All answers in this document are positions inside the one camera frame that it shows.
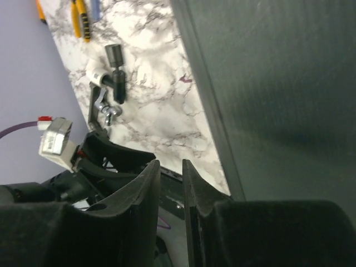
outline gray cylindrical cap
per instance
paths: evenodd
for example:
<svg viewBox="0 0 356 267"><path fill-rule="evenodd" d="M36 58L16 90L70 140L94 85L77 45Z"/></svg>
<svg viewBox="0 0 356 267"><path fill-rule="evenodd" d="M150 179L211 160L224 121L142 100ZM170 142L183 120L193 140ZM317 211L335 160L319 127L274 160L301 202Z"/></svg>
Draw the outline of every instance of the gray cylindrical cap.
<svg viewBox="0 0 356 267"><path fill-rule="evenodd" d="M110 67L119 68L123 65L121 45L110 44L108 46L105 46L105 51L110 63Z"/></svg>

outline cable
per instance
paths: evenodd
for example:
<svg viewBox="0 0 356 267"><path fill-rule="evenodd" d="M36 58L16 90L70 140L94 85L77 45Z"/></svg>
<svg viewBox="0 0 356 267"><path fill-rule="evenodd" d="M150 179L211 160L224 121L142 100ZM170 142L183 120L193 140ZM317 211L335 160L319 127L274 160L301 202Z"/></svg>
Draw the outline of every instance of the cable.
<svg viewBox="0 0 356 267"><path fill-rule="evenodd" d="M0 132L0 139L8 134L11 134L12 132L17 131L17 130L28 128L28 127L33 127L33 126L37 126L37 121L29 121L29 122L24 122L21 124L11 126L11 127Z"/></svg>
<svg viewBox="0 0 356 267"><path fill-rule="evenodd" d="M161 216L158 216L158 218L163 221L165 223L165 225L157 225L157 228L161 228L161 229L166 229L166 230L171 230L171 226L169 223L167 223L167 221L165 221Z"/></svg>

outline yellow and black tool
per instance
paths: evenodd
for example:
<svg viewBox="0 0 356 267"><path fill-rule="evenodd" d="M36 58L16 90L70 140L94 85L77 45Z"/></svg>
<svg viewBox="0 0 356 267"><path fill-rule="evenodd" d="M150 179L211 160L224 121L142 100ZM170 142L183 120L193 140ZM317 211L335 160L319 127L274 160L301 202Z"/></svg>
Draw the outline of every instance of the yellow and black tool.
<svg viewBox="0 0 356 267"><path fill-rule="evenodd" d="M37 4L37 9L38 9L39 19L40 19L44 24L47 24L46 18L45 18L45 14L43 14L43 10L42 10L41 5L39 4L39 0L36 0L36 4Z"/></svg>
<svg viewBox="0 0 356 267"><path fill-rule="evenodd" d="M89 43L90 29L87 9L83 0L72 0L72 23L74 28L74 34L78 38L82 36L79 17L81 18L81 22L83 25L84 41Z"/></svg>

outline white marble countertop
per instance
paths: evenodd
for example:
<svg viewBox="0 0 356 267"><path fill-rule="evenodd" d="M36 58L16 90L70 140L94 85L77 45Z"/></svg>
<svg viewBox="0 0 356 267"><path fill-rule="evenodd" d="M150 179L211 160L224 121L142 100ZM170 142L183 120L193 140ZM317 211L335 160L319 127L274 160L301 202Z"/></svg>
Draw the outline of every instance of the white marble countertop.
<svg viewBox="0 0 356 267"><path fill-rule="evenodd" d="M85 2L90 13L90 1ZM85 119L88 60L105 60L104 46L120 43L127 100L111 126L110 140L153 152L162 166L178 173L182 159L189 159L206 181L230 195L169 2L102 0L102 17L91 23L90 43L74 36L71 1L40 3ZM109 103L116 105L111 91Z"/></svg>

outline blue tool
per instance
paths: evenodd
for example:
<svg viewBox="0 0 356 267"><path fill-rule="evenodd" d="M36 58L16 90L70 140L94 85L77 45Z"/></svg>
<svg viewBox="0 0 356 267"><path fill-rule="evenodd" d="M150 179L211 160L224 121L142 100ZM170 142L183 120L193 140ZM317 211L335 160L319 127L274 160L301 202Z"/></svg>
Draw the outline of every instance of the blue tool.
<svg viewBox="0 0 356 267"><path fill-rule="evenodd" d="M100 0L91 0L91 13L93 21L100 20Z"/></svg>

